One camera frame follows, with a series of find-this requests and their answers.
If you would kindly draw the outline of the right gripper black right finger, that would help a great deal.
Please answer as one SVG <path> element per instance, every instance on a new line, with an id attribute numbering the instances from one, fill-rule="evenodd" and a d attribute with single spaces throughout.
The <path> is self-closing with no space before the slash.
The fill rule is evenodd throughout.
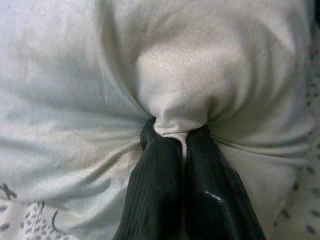
<path id="1" fill-rule="evenodd" d="M 187 136 L 185 220 L 189 240 L 267 240 L 238 172 L 207 126 Z"/>

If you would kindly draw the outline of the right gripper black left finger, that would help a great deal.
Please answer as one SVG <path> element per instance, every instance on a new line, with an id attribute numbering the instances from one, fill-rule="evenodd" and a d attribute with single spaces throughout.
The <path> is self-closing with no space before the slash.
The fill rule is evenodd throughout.
<path id="1" fill-rule="evenodd" d="M 147 122 L 143 153 L 130 174 L 119 227 L 112 240 L 179 240 L 183 212 L 182 145 Z"/>

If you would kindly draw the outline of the white pillow with tree print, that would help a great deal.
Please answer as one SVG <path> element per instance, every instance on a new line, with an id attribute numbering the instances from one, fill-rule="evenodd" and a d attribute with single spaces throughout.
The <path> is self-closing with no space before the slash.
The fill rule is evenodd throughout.
<path id="1" fill-rule="evenodd" d="M 0 240 L 112 240 L 143 126 L 207 126 L 267 240 L 309 149 L 314 0 L 0 0 Z"/>

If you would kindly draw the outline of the white quilted mattress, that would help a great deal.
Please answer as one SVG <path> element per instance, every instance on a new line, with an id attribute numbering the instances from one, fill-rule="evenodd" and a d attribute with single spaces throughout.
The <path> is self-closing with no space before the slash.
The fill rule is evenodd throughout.
<path id="1" fill-rule="evenodd" d="M 270 52 L 258 64 L 267 77 L 252 79 L 247 51 L 212 46 L 153 47 L 133 62 L 138 105 L 119 75 L 117 57 L 102 49 L 0 44 L 0 240 L 112 240 L 119 225 L 129 174 L 142 150 L 139 133 L 158 106 L 155 94 L 179 100 L 181 113 L 195 93 L 193 129 L 205 120 L 239 171 L 272 240 L 320 240 L 320 177 L 303 170 L 290 177 L 290 198 L 267 213 L 262 188 L 279 183 L 306 161 L 312 119 L 300 81 L 283 78 L 295 56 Z M 251 107 L 235 112 L 236 92 Z"/>

